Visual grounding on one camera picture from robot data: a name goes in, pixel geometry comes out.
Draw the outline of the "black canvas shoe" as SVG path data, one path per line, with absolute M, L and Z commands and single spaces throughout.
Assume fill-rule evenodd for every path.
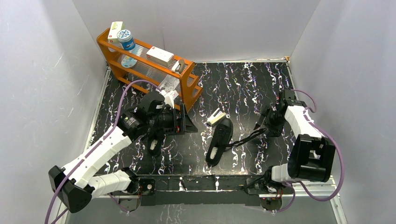
M 209 166 L 218 165 L 223 153 L 232 147 L 238 147 L 254 139 L 255 137 L 264 134 L 268 129 L 260 128 L 252 132 L 248 137 L 231 143 L 233 136 L 233 123 L 229 118 L 222 119 L 217 126 L 209 145 L 205 161 Z
M 164 131 L 157 130 L 151 132 L 147 138 L 148 153 L 152 157 L 158 157 L 161 155 L 163 141 L 165 139 Z

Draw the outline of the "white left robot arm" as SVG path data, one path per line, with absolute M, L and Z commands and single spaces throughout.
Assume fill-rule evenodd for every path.
M 140 178 L 131 169 L 123 168 L 100 176 L 96 173 L 114 155 L 138 139 L 146 143 L 152 157 L 158 157 L 165 136 L 197 131 L 185 104 L 176 109 L 159 92 L 149 92 L 139 104 L 126 109 L 87 151 L 63 167 L 52 167 L 48 172 L 51 188 L 71 213 L 81 211 L 101 195 L 115 191 L 134 194 L 141 186 Z

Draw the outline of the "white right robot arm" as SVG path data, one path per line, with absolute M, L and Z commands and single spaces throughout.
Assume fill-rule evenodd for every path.
M 278 104 L 273 110 L 266 106 L 254 129 L 263 127 L 267 137 L 279 137 L 285 123 L 295 135 L 295 143 L 288 162 L 271 166 L 264 174 L 263 188 L 276 193 L 282 182 L 308 180 L 326 182 L 330 178 L 335 154 L 335 145 L 318 129 L 312 126 L 307 104 L 297 100 L 292 90 L 278 94 Z

